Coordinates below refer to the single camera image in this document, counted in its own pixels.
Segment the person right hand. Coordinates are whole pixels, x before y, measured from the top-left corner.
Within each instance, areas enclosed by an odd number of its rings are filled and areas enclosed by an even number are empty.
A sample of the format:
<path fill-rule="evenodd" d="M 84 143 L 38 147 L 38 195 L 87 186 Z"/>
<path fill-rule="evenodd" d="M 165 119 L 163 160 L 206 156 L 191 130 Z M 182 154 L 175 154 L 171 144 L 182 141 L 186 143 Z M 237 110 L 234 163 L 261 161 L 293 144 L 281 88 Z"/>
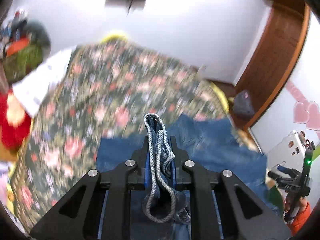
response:
<path fill-rule="evenodd" d="M 287 196 L 285 198 L 285 207 L 284 207 L 284 211 L 286 213 L 289 211 L 295 196 L 296 195 L 292 192 L 287 194 Z M 308 201 L 306 198 L 300 197 L 297 205 L 299 207 L 298 213 L 304 212 L 304 210 L 306 209 L 306 206 L 308 205 Z"/>

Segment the orange sleeve forearm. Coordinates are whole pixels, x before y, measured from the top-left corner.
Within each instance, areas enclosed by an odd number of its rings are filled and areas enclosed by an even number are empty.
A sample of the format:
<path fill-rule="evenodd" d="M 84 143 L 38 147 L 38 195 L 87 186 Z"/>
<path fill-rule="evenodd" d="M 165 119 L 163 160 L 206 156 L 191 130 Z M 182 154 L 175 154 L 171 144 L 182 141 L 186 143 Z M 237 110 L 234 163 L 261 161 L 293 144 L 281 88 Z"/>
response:
<path fill-rule="evenodd" d="M 299 211 L 293 219 L 293 222 L 287 225 L 293 236 L 302 228 L 304 223 L 308 220 L 310 214 L 311 207 L 309 202 L 307 202 L 304 211 Z"/>

